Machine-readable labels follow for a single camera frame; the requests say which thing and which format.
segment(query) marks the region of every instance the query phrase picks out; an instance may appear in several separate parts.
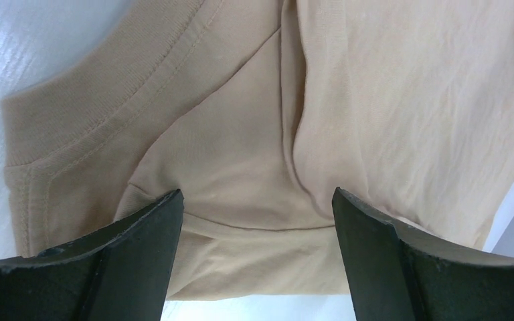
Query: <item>beige garment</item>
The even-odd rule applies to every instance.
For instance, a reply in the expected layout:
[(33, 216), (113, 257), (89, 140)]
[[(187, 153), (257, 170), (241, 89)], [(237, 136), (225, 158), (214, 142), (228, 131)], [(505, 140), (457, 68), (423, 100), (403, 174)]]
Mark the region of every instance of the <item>beige garment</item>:
[(180, 188), (171, 299), (345, 293), (337, 186), (484, 243), (514, 180), (514, 1), (138, 0), (3, 117), (21, 254)]

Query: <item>white surface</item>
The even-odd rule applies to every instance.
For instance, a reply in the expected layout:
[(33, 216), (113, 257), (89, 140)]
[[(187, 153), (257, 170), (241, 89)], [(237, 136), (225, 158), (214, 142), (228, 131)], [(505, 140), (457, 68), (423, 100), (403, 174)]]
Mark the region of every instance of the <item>white surface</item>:
[[(0, 98), (77, 62), (109, 32), (128, 4), (129, 0), (0, 0)], [(15, 255), (3, 154), (0, 121), (0, 258)], [(496, 217), (489, 247), (514, 214), (514, 193), (505, 201), (502, 208), (507, 210), (500, 209)], [(514, 255), (514, 220), (494, 252)], [(352, 315), (349, 296), (250, 296), (167, 302), (163, 320), (350, 320)]]

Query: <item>black plastic object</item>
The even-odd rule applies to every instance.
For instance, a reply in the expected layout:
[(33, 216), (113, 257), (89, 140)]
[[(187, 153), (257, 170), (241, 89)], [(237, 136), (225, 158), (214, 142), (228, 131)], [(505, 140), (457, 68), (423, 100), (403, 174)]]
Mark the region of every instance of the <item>black plastic object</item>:
[(514, 320), (514, 258), (427, 234), (342, 189), (332, 206), (358, 321)]
[(160, 320), (182, 219), (174, 191), (73, 242), (0, 260), (0, 320)]

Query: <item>t-shirt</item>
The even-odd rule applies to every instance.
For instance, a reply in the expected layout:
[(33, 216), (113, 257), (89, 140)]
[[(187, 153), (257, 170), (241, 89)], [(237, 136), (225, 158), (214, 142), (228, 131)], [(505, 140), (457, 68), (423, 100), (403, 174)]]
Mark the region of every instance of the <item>t-shirt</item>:
[(342, 294), (336, 187), (483, 245), (514, 181), (514, 1), (137, 0), (2, 111), (20, 254), (181, 189), (170, 299)]

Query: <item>beige shirt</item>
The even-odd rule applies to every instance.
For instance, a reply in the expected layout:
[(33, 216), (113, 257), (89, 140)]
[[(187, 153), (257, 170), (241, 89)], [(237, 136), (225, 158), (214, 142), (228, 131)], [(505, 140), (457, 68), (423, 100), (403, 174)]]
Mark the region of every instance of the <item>beige shirt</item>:
[(335, 187), (484, 243), (514, 180), (514, 1), (138, 0), (2, 108), (21, 254), (180, 188), (171, 299), (345, 293)]

